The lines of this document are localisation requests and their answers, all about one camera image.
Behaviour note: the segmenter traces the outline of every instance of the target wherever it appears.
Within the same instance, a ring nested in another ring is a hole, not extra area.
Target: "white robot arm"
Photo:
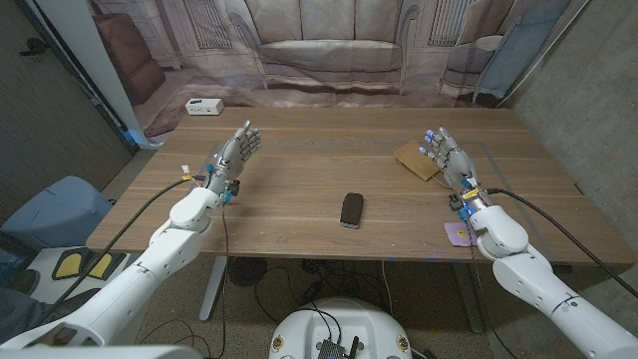
[[[153,296],[160,283],[193,261],[201,238],[212,227],[207,210],[218,209],[243,164],[261,147],[261,134],[246,123],[216,155],[203,187],[194,188],[171,210],[151,237],[149,248],[85,305],[68,316],[7,341],[1,349],[37,344],[105,346],[112,342]]]
[[[451,205],[478,234],[478,249],[493,260],[498,283],[551,319],[586,357],[635,357],[638,339],[554,275],[525,229],[480,187],[472,159],[446,129],[429,130],[426,141],[430,147],[420,152],[439,165],[458,194]]]

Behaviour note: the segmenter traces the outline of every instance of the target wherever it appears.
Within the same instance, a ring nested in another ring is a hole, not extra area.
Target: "cable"
[[[327,312],[325,312],[323,310],[313,309],[313,308],[299,308],[299,309],[295,310],[294,312],[298,312],[298,311],[302,311],[302,310],[316,311],[319,314],[326,314],[327,316],[332,318],[332,320],[334,320],[335,323],[337,324],[337,328],[339,328],[339,338],[337,339],[337,345],[341,344],[341,325],[339,325],[339,322],[337,321],[337,319],[335,319],[335,317],[332,316],[332,314],[327,313]]]
[[[206,341],[206,339],[204,339],[201,335],[197,335],[197,334],[190,334],[190,335],[186,335],[185,337],[183,337],[183,338],[181,338],[181,339],[179,339],[179,340],[174,341],[172,344],[173,344],[173,345],[174,345],[174,344],[177,344],[177,343],[179,343],[180,341],[182,341],[182,340],[186,340],[186,339],[188,339],[188,338],[192,339],[192,344],[190,344],[190,346],[191,346],[191,347],[192,347],[192,346],[194,346],[194,339],[195,339],[195,338],[199,338],[199,339],[201,339],[201,341],[202,341],[202,342],[206,345],[206,350],[208,351],[208,356],[207,356],[206,358],[204,358],[204,359],[210,359],[210,345],[208,345],[208,342]]]
[[[266,272],[263,273],[263,275],[261,276],[261,279],[259,279],[259,281],[253,287],[253,293],[254,293],[255,301],[257,302],[257,305],[259,305],[259,308],[261,308],[261,311],[264,314],[266,314],[266,316],[268,318],[270,318],[270,320],[272,320],[273,323],[275,323],[276,325],[279,325],[279,322],[277,321],[277,319],[275,319],[272,315],[270,315],[270,313],[268,313],[268,311],[263,306],[263,304],[261,304],[261,301],[259,301],[259,294],[257,292],[257,287],[259,286],[259,283],[261,282],[261,280],[263,278],[265,278],[266,274],[268,274],[269,272],[271,272],[273,270],[277,270],[277,269],[281,269],[281,270],[284,270],[286,272],[286,277],[288,278],[288,290],[290,291],[290,295],[292,295],[293,299],[295,300],[295,302],[297,302],[298,305],[302,305],[302,303],[297,299],[297,297],[292,292],[292,286],[290,284],[290,272],[288,271],[288,268],[283,267],[283,266],[274,266],[274,267],[266,270]]]
[[[153,335],[153,333],[155,333],[156,331],[158,331],[160,328],[164,327],[165,325],[169,324],[169,323],[173,323],[173,322],[180,322],[183,323],[186,328],[188,328],[188,331],[190,332],[190,335],[194,335],[194,333],[192,332],[192,328],[190,328],[190,325],[188,325],[188,323],[186,323],[185,320],[181,320],[181,319],[171,319],[169,321],[166,321],[162,324],[160,324],[158,327],[156,327],[155,329],[153,329],[149,334],[147,334],[147,336],[144,337],[144,339],[142,339],[140,341],[140,344],[143,344],[151,335]],[[194,345],[194,338],[192,339],[192,341],[190,342],[190,346]]]
[[[76,281],[69,287],[69,289],[67,289],[56,301],[55,303],[53,303],[53,305],[49,308],[49,310],[47,310],[44,315],[42,316],[42,319],[35,322],[33,324],[32,327],[30,327],[29,329],[33,329],[37,326],[40,326],[42,324],[44,324],[44,322],[47,320],[47,318],[49,318],[51,316],[51,314],[53,314],[53,312],[58,308],[58,306],[60,306],[60,304],[67,299],[67,297],[69,296],[69,294],[71,294],[71,292],[73,292],[78,285],[80,285],[80,283],[82,283],[82,281],[89,275],[89,273],[93,270],[93,268],[95,268],[98,263],[100,263],[100,260],[102,260],[102,258],[107,255],[107,253],[109,252],[109,250],[111,250],[111,248],[113,247],[113,245],[118,241],[118,239],[120,239],[120,237],[124,234],[124,232],[127,231],[127,229],[129,229],[129,227],[136,221],[136,219],[138,219],[138,217],[149,207],[149,205],[151,205],[151,203],[153,203],[156,199],[158,199],[162,194],[168,192],[169,190],[173,189],[174,187],[187,182],[188,179],[180,179],[172,184],[170,184],[169,186],[167,186],[166,188],[162,189],[161,191],[159,191],[156,195],[154,195],[151,199],[149,199],[143,206],[142,208],[140,208],[138,210],[138,212],[133,216],[133,218],[131,218],[129,220],[129,222],[127,224],[125,224],[124,227],[122,227],[122,229],[120,229],[120,231],[118,232],[118,234],[116,234],[116,236],[111,239],[111,241],[109,242],[109,244],[107,244],[107,246],[100,252],[100,254],[98,254],[97,257],[95,257],[93,259],[93,261],[91,262],[91,264],[89,264],[84,271],[82,272],[82,274],[78,277],[78,279],[76,279]]]
[[[466,227],[468,229],[468,237],[470,239],[470,243],[472,243],[472,232],[470,231],[470,223],[467,222],[466,220],[465,220],[465,223],[466,223]],[[505,343],[502,341],[502,339],[500,339],[500,336],[496,332],[496,329],[494,328],[493,323],[491,322],[491,317],[489,316],[489,312],[487,311],[487,305],[485,304],[485,293],[482,290],[482,283],[480,281],[479,268],[477,267],[477,261],[475,259],[475,250],[474,250],[474,247],[472,245],[470,246],[470,252],[472,253],[472,263],[474,264],[474,267],[475,267],[475,275],[477,276],[478,289],[480,291],[480,303],[482,304],[482,309],[485,312],[485,317],[487,318],[487,324],[489,324],[489,328],[491,329],[491,332],[494,333],[494,336],[496,337],[496,339],[498,340],[500,345],[503,348],[505,348],[507,353],[509,353],[509,355],[511,355],[512,358],[518,359],[514,355],[514,353],[512,353],[511,350],[505,345]]]
[[[388,286],[388,278],[386,278],[386,261],[381,261],[381,271],[383,273],[383,281],[386,283],[386,290],[388,291],[388,301],[390,302],[390,315],[394,318],[395,311],[392,308],[392,295],[390,295],[390,287]]]
[[[413,348],[413,347],[410,347],[410,350],[412,350],[412,352],[413,352],[413,353],[417,354],[417,356],[420,356],[420,357],[422,357],[422,358],[424,358],[424,359],[430,359],[430,358],[428,358],[427,356],[425,356],[425,355],[421,354],[420,352],[418,352],[418,351],[417,351],[415,348]]]
[[[525,198],[523,198],[521,196],[518,196],[518,195],[516,195],[516,194],[514,194],[514,193],[512,193],[512,192],[510,192],[508,190],[505,190],[505,189],[489,188],[489,189],[486,190],[486,192],[488,194],[494,194],[494,193],[507,194],[510,197],[522,202],[526,206],[528,206],[531,209],[533,209],[536,212],[538,212],[538,214],[540,214],[543,217],[545,217],[545,219],[549,220],[551,222],[551,224],[556,226],[556,228],[558,228],[563,234],[565,234],[567,236],[567,238],[569,238],[569,240],[571,240],[574,244],[576,244],[576,246],[578,248],[580,248],[580,250],[582,250],[585,254],[587,254],[587,256],[590,257],[594,262],[596,262],[596,264],[598,264],[604,271],[606,271],[607,274],[611,275],[611,277],[616,282],[618,282],[618,284],[622,285],[634,297],[638,298],[638,291],[636,291],[636,289],[634,289],[631,285],[629,285],[621,277],[619,277],[618,275],[613,273],[611,271],[611,269],[605,263],[602,262],[602,260],[600,260],[594,253],[592,253],[589,249],[587,249],[587,247],[584,246],[580,241],[578,241],[578,239],[576,239],[569,231],[567,231],[567,229],[565,229],[562,225],[560,225],[560,223],[558,223],[558,221],[556,221],[556,219],[552,218],[549,214],[545,213],[542,209],[538,208],[537,206],[535,206],[534,204],[532,204],[530,201],[526,200]]]
[[[204,343],[206,343],[206,347],[208,347],[208,357],[209,359],[219,359],[223,356],[224,351],[226,350],[226,282],[228,281],[228,255],[229,248],[228,243],[230,241],[228,237],[228,226],[226,225],[226,214],[225,214],[226,203],[223,202],[221,204],[221,222],[223,223],[223,232],[226,237],[226,264],[223,271],[223,284],[221,286],[221,353],[219,353],[216,357],[210,356],[210,348],[208,347],[208,343],[205,339],[201,338]]]
[[[328,340],[332,343],[332,330],[330,330],[330,325],[328,324],[328,321],[323,316],[323,314],[321,314],[321,312],[319,311],[319,308],[317,308],[315,301],[311,300],[310,302],[312,303],[312,306],[315,307],[315,310],[317,311],[317,313],[319,313],[319,315],[321,316],[321,319],[323,319],[323,322],[326,323],[326,326],[328,327]]]

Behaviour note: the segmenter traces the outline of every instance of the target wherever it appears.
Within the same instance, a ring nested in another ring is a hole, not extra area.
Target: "wooden table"
[[[239,196],[226,206],[230,255],[471,261],[469,249],[453,247],[444,230],[444,222],[460,221],[449,209],[451,192],[418,179],[393,156],[407,141],[443,125],[473,157],[484,187],[529,199],[606,263],[635,261],[629,246],[507,109],[228,108],[218,117],[186,116],[87,246],[104,248],[147,199],[181,177],[180,165],[200,169],[246,119],[261,130],[264,146],[239,177]],[[187,190],[183,184],[158,199],[114,249],[145,250]],[[349,191],[365,198],[359,229],[339,225]],[[535,212],[502,194],[492,199],[525,227],[550,261],[592,263]],[[202,252],[225,254],[221,221],[215,220]]]

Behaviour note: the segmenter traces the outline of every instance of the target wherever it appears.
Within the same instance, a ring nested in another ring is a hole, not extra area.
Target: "blue chair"
[[[90,183],[67,176],[26,202],[0,231],[35,250],[85,245],[111,207]]]

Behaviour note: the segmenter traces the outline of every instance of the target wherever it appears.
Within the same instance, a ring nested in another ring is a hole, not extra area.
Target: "white device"
[[[190,99],[185,106],[189,115],[219,115],[223,110],[221,99]]]
[[[0,356],[196,358],[191,349],[164,347],[110,347],[111,340],[135,317],[160,283],[186,266],[198,254],[201,237],[212,226],[205,211],[221,206],[228,185],[243,164],[261,147],[261,134],[246,122],[217,154],[211,175],[170,211],[169,220],[152,236],[149,249],[84,306],[52,323],[29,330],[0,346]],[[545,314],[587,358],[634,358],[638,339],[556,277],[547,259],[528,242],[526,231],[494,205],[480,187],[472,159],[447,131],[428,131],[424,155],[439,164],[446,181],[461,196],[460,211],[478,233],[478,249],[494,261],[498,283]],[[348,298],[317,301],[341,325],[310,307],[290,314],[277,327],[271,358],[316,358],[347,354],[349,358],[412,358],[405,330],[387,313],[371,304]],[[348,353],[347,345],[352,341]],[[60,347],[48,347],[46,344]]]

